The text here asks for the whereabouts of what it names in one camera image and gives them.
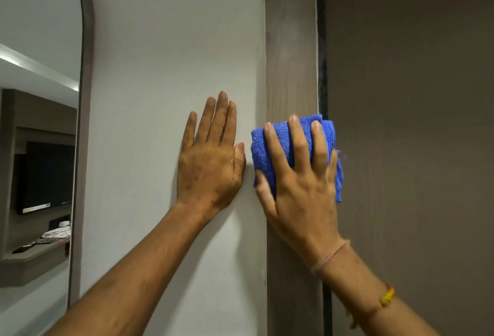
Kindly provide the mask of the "blue microfibre cloth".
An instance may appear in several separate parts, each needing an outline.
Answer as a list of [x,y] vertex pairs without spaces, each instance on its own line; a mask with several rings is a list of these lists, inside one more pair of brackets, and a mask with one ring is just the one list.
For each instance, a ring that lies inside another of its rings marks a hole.
[[[323,116],[320,114],[301,117],[300,123],[304,131],[306,140],[308,142],[308,150],[310,159],[313,158],[313,140],[311,133],[311,125],[313,121],[318,121],[325,135],[325,141],[327,145],[327,159],[330,159],[331,152],[336,145],[336,130],[332,121],[324,120]],[[294,150],[292,143],[292,136],[289,131],[288,122],[275,123],[274,129],[276,131],[277,137],[279,139],[280,145],[284,151],[287,163],[291,168],[294,167]],[[273,198],[276,198],[277,187],[276,187],[276,174],[271,161],[270,152],[264,138],[264,129],[258,128],[251,132],[252,144],[251,144],[251,155],[256,171],[262,171],[267,179]],[[337,160],[337,173],[335,178],[336,185],[336,202],[342,202],[342,184],[344,181],[343,169],[339,160]]]

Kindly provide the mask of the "dark brown door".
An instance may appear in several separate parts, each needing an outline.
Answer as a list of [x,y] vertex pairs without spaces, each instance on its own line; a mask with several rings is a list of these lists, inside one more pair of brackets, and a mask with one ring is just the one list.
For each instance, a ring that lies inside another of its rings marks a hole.
[[494,336],[494,0],[325,0],[340,233],[442,336]]

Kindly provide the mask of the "person's left forearm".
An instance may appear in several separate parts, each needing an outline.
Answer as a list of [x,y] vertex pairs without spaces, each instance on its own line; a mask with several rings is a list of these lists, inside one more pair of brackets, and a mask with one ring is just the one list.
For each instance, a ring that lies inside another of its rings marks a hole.
[[176,203],[44,336],[142,336],[194,240],[220,211]]

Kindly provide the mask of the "pink thread wristband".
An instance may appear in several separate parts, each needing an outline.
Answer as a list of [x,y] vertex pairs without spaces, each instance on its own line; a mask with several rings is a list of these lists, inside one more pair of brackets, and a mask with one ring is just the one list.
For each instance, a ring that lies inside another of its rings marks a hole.
[[350,240],[344,239],[341,240],[337,243],[337,245],[330,250],[329,253],[326,253],[325,255],[322,256],[322,258],[319,258],[315,264],[313,264],[310,268],[310,272],[312,275],[317,276],[319,272],[323,269],[323,267],[329,263],[332,258],[335,257],[335,255],[345,246],[350,245]]

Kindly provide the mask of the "patterned folded cloth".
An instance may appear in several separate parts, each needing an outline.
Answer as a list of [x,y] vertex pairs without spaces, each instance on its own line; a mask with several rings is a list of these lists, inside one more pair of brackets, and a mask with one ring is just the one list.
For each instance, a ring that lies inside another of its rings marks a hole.
[[43,233],[36,241],[37,245],[52,244],[59,240],[70,240],[72,228],[70,225],[55,228]]

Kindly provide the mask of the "brown wooden door frame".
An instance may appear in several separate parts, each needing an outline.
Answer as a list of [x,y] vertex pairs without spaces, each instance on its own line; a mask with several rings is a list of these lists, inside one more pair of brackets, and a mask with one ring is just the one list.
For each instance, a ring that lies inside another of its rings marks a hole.
[[[316,0],[265,0],[266,117],[318,112]],[[322,284],[267,226],[268,336],[324,336]]]

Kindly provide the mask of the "black flat television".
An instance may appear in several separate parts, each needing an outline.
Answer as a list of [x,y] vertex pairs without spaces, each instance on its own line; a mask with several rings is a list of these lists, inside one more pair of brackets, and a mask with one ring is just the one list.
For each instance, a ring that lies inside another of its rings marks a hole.
[[29,214],[72,204],[74,145],[28,141],[17,212]]

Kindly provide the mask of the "person's right hand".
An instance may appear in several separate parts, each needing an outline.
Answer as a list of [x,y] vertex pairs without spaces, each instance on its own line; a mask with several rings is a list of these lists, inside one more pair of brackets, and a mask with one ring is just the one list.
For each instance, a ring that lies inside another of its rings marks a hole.
[[267,221],[310,269],[343,239],[337,225],[336,185],[326,180],[324,131],[318,121],[312,122],[313,158],[307,172],[289,166],[271,123],[266,123],[264,133],[276,174],[278,214],[276,221]]

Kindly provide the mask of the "person's left hand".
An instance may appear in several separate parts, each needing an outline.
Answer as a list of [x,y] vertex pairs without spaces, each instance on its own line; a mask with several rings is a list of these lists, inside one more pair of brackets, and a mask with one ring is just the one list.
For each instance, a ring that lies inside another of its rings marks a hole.
[[177,173],[177,203],[193,210],[204,223],[227,208],[243,183],[233,180],[237,133],[237,106],[229,98],[220,146],[208,143],[208,134],[218,97],[209,97],[195,130],[194,145],[180,150]]

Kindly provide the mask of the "brown wall-mounted desk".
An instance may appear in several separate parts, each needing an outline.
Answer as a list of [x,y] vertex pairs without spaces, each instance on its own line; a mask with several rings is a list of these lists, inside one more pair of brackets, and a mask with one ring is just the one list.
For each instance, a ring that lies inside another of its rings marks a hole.
[[0,288],[23,287],[65,263],[70,240],[34,245],[25,252],[8,253],[0,258]]

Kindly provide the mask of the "person's right forearm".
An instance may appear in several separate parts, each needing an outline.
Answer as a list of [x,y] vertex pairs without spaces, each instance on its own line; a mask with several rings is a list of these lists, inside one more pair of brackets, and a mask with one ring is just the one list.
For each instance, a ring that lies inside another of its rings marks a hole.
[[351,245],[343,247],[318,277],[366,336],[440,336],[369,269]]

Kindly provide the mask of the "arched wall mirror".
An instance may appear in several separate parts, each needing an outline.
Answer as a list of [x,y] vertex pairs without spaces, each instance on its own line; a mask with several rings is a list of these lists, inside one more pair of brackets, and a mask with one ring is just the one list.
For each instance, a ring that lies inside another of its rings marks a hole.
[[[0,0],[0,258],[72,227],[82,50],[81,0]],[[17,212],[28,141],[75,146],[71,205]],[[65,313],[69,267],[0,288],[0,336],[38,336]]]

